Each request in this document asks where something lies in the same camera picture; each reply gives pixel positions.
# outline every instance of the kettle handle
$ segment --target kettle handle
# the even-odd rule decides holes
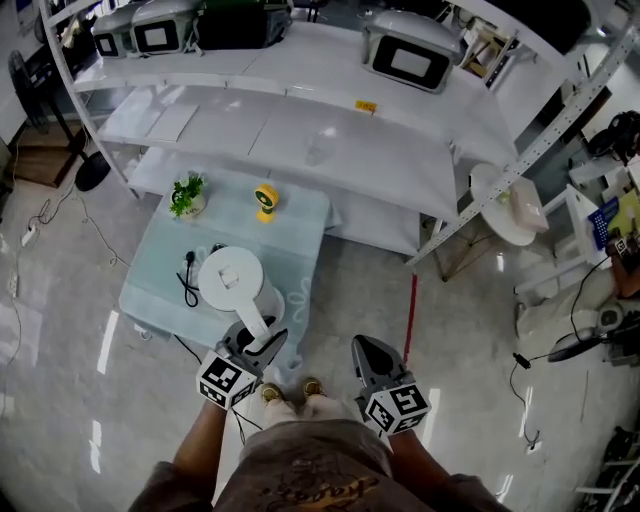
[[[267,327],[262,314],[252,300],[243,301],[236,309],[242,323],[258,343],[265,343],[271,338],[271,330]]]

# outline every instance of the yellow label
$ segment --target yellow label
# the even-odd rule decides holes
[[[356,108],[373,114],[376,111],[376,108],[378,108],[378,105],[370,101],[356,100]]]

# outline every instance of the electric kettle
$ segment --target electric kettle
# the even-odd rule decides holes
[[[230,323],[238,320],[258,344],[271,339],[263,317],[284,316],[284,299],[264,273],[258,257],[242,247],[224,247],[211,254],[198,274],[202,298]]]

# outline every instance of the white shelf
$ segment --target white shelf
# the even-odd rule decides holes
[[[323,191],[342,220],[340,226],[329,229],[327,234],[410,256],[417,253],[420,241],[420,215],[417,212],[243,162],[151,148],[133,172],[129,186],[140,192],[164,195],[178,173],[187,170],[203,172],[215,167]]]
[[[282,171],[271,171],[269,179],[327,194],[342,220],[341,225],[326,231],[328,235],[408,256],[416,255],[420,248],[418,212],[341,188],[314,183]]]
[[[148,134],[169,105],[198,105],[175,142]],[[308,159],[320,133],[320,157]],[[102,140],[227,156],[283,169],[453,221],[457,200],[448,148],[421,132],[297,98],[211,87],[139,87],[99,131]]]
[[[246,156],[281,98],[214,87],[137,87],[99,130],[102,140],[188,153]],[[148,137],[171,105],[198,105],[177,142]]]
[[[309,150],[314,145],[320,153],[315,161]],[[285,98],[250,155],[272,168],[298,172],[314,181],[447,221],[457,218],[448,148],[417,130],[366,114]]]
[[[370,73],[360,65],[359,32],[294,22],[264,50],[216,50],[147,59],[99,59],[75,81],[77,91],[139,85],[203,85],[298,97],[355,111],[378,105],[375,117],[417,128],[465,155],[504,167],[517,152],[500,107],[482,81],[454,68],[441,94]]]

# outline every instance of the shelf post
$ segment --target shelf post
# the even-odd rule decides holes
[[[56,34],[55,25],[50,24],[50,12],[49,12],[49,4],[48,0],[40,0],[40,12],[42,13],[42,21],[44,25],[44,32],[47,36],[47,42],[49,43],[49,48],[51,50],[51,55],[53,55],[53,60],[56,63],[56,67],[58,68],[58,73],[60,73],[60,77],[62,78],[62,82],[64,83],[65,88],[67,89],[67,93],[71,98],[71,102],[73,106],[78,111],[78,115],[80,116],[80,121],[84,124],[86,130],[89,132],[89,135],[93,139],[94,144],[98,148],[98,151],[102,153],[104,159],[109,164],[109,167],[113,171],[115,171],[116,175],[125,186],[127,191],[136,199],[138,198],[138,194],[136,194],[133,190],[131,190],[127,184],[127,178],[122,172],[122,170],[118,167],[115,158],[111,152],[105,147],[102,141],[98,138],[98,129],[96,125],[91,120],[91,116],[87,107],[84,105],[82,99],[78,96],[78,93],[75,90],[73,84],[73,77],[71,76],[71,72],[67,67],[67,63],[64,60],[64,55],[60,50],[60,44],[58,42],[58,36]]]

